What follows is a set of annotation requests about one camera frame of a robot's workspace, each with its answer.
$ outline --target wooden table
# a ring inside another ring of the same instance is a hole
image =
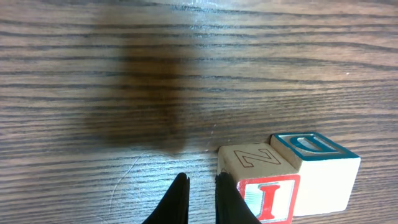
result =
[[[214,223],[219,146],[308,130],[363,161],[294,223],[398,222],[397,1],[115,2],[0,2],[0,223],[141,223],[179,172]]]

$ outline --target alphabet block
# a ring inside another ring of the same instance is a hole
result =
[[[295,216],[345,210],[361,158],[319,133],[283,133],[271,146],[300,174]]]
[[[233,176],[239,193],[260,222],[292,222],[300,176],[270,145],[220,147],[220,172]]]

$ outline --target red border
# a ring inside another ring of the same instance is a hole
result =
[[[296,203],[297,192],[299,191],[300,175],[294,174],[294,175],[282,175],[282,176],[275,176],[275,177],[261,177],[261,178],[255,178],[255,179],[246,179],[246,180],[239,181],[238,186],[237,186],[239,193],[241,193],[241,196],[244,199],[247,184],[261,184],[261,183],[275,182],[275,181],[281,181],[281,180],[294,180],[293,195],[292,195],[292,200],[290,201],[289,215],[287,216],[287,220],[281,221],[281,222],[273,222],[273,224],[292,223],[294,204]]]

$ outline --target block face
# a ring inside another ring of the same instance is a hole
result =
[[[297,173],[275,149],[265,143],[222,146],[218,158],[218,172],[226,170],[236,182]]]
[[[300,174],[295,216],[345,210],[361,158],[318,133],[284,133],[271,146]]]
[[[304,161],[359,157],[343,146],[315,132],[282,133],[273,135],[273,138],[276,138]]]
[[[300,188],[295,216],[339,212],[346,209],[360,158],[305,162],[300,168]]]
[[[238,190],[262,223],[291,223],[299,188],[299,175],[241,180]]]

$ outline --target toy block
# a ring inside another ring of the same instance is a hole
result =
[[[215,196],[217,224],[261,224],[244,203],[230,174],[216,176]]]
[[[218,173],[227,172],[262,223],[291,223],[300,176],[265,143],[221,146]]]
[[[361,158],[319,133],[284,133],[271,146],[300,174],[295,216],[346,209]]]

